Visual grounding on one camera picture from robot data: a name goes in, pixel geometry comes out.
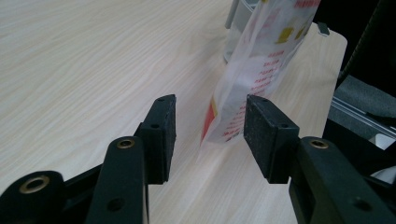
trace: translucent wrapper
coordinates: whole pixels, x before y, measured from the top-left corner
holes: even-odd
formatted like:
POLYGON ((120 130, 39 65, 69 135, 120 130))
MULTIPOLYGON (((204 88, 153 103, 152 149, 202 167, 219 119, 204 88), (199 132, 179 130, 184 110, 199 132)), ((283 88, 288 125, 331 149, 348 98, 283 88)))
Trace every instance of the translucent wrapper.
POLYGON ((243 136, 248 94, 268 97, 301 45, 319 0, 262 0, 254 9, 210 99, 201 144, 243 136))

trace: gray floor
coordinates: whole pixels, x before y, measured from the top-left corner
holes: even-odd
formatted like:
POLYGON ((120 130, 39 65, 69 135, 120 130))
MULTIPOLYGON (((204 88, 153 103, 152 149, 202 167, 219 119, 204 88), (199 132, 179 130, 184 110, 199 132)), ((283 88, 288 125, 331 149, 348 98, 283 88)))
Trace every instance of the gray floor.
POLYGON ((396 98, 373 86, 365 84, 353 76, 348 76, 334 93, 329 119, 343 125, 365 139, 371 139, 377 133, 387 133, 386 135, 390 136, 392 133, 396 135, 396 129, 378 122, 372 123, 375 121, 365 118, 364 112, 382 117, 396 118, 395 108, 396 98), (340 109, 334 103, 335 99, 337 102, 343 102, 346 105, 355 107, 357 112, 349 113, 345 109, 340 109))

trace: wooden table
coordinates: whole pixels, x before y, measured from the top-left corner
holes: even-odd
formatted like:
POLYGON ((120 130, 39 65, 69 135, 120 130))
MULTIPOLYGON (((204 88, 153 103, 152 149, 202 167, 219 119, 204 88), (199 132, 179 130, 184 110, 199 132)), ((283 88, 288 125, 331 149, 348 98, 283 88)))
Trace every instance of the wooden table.
MULTIPOLYGON (((0 190, 102 163, 156 98, 175 94, 170 180, 149 188, 151 223, 295 223, 288 186, 267 184, 244 141, 199 148, 231 2, 1 1, 0 190)), ((301 136, 322 135, 346 44, 313 24, 271 98, 301 136)))

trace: white plastic bag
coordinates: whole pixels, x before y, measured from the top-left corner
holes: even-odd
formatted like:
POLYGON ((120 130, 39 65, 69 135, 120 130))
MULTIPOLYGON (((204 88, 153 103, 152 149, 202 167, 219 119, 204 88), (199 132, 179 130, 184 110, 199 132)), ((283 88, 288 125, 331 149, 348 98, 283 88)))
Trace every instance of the white plastic bag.
POLYGON ((234 142, 243 133, 248 94, 268 97, 308 32, 320 0, 261 0, 212 95, 202 143, 234 142))

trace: plastic bag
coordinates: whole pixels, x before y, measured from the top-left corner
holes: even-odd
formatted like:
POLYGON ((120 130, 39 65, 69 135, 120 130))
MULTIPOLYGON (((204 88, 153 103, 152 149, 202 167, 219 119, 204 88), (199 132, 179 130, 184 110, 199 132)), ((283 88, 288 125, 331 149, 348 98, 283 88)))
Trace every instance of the plastic bag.
POLYGON ((320 0, 261 0, 210 100, 203 142, 240 139, 248 94, 268 97, 304 39, 320 0))

